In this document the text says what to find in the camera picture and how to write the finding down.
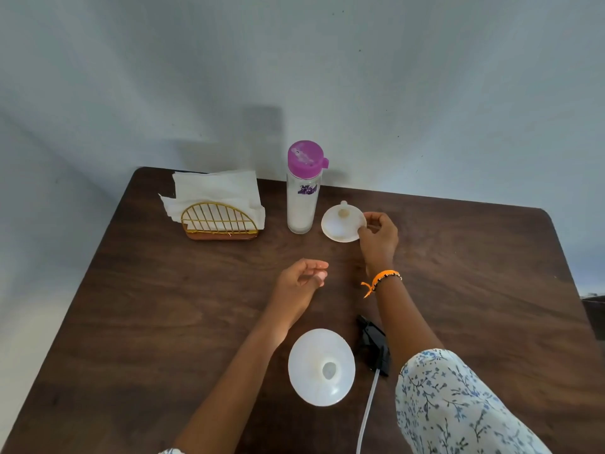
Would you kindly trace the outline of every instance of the purple logo on bottle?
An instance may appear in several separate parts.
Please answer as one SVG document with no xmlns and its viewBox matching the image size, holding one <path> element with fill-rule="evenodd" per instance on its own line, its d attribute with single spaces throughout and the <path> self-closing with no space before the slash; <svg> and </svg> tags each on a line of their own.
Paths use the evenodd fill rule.
<svg viewBox="0 0 605 454">
<path fill-rule="evenodd" d="M 301 186 L 301 190 L 298 192 L 299 194 L 313 194 L 317 191 L 317 185 L 311 187 L 310 184 L 304 184 Z"/>
</svg>

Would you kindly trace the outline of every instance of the orange bracelet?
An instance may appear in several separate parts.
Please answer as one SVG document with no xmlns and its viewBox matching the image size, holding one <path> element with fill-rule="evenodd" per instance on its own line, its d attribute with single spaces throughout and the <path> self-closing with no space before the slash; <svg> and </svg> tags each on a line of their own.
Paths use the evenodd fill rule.
<svg viewBox="0 0 605 454">
<path fill-rule="evenodd" d="M 382 279 L 388 277 L 389 275 L 396 275 L 397 277 L 399 277 L 400 280 L 403 281 L 403 279 L 401 278 L 401 274 L 399 274 L 397 271 L 394 271 L 393 269 L 389 269 L 388 271 L 379 272 L 378 275 L 376 277 L 374 277 L 374 281 L 372 281 L 372 285 L 370 285 L 369 283 L 366 283 L 366 282 L 361 282 L 361 285 L 365 285 L 369 289 L 368 292 L 366 293 L 366 296 L 364 296 L 364 299 L 367 298 L 368 296 L 370 296 L 372 294 L 372 292 L 376 290 L 376 285 L 378 285 L 378 282 L 380 282 Z"/>
</svg>

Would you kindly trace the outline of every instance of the purple bottle cap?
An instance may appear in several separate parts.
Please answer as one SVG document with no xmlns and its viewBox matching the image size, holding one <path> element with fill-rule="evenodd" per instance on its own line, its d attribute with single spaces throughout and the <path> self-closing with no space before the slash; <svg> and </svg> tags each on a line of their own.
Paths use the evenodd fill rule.
<svg viewBox="0 0 605 454">
<path fill-rule="evenodd" d="M 321 146 L 310 140 L 296 142 L 288 149 L 288 170 L 303 180 L 317 177 L 329 163 Z"/>
</svg>

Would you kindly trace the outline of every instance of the gold metal wire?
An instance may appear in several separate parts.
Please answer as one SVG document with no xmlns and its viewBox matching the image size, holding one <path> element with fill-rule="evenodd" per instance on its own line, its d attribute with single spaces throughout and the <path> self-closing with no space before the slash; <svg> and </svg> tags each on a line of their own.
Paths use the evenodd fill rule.
<svg viewBox="0 0 605 454">
<path fill-rule="evenodd" d="M 203 206 L 206 206 L 208 209 L 210 219 L 208 219 L 206 216 Z M 211 206 L 215 206 L 220 220 L 215 218 L 215 213 Z M 183 213 L 181 213 L 181 223 L 185 228 L 185 232 L 188 233 L 203 232 L 206 234 L 227 234 L 229 236 L 232 234 L 258 234 L 256 223 L 254 223 L 254 221 L 245 212 L 242 212 L 241 210 L 230 205 L 223 204 L 222 202 L 198 202 L 190 205 L 183 211 Z M 187 229 L 187 224 L 189 223 L 191 223 L 195 229 Z M 252 223 L 254 229 L 246 229 L 247 223 Z"/>
</svg>

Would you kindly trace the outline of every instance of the wood grain surface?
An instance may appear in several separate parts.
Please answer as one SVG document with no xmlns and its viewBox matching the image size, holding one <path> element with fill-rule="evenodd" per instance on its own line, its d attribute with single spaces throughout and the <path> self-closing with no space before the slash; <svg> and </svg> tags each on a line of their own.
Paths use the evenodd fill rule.
<svg viewBox="0 0 605 454">
<path fill-rule="evenodd" d="M 321 233 L 346 200 L 399 227 L 396 266 L 421 313 L 554 453 L 605 449 L 605 372 L 548 215 L 493 205 L 321 187 L 314 227 L 292 234 L 285 184 L 259 180 L 266 228 L 249 242 L 193 242 L 166 216 L 172 171 L 135 172 L 4 447 L 5 454 L 146 453 L 170 447 L 264 307 L 281 269 L 330 263 L 326 286 L 268 366 L 242 453 L 352 453 L 373 374 L 357 360 L 350 393 L 319 408 L 288 379 L 293 343 L 328 328 L 355 344 L 359 244 Z M 379 380 L 362 452 L 408 452 L 397 371 Z"/>
</svg>

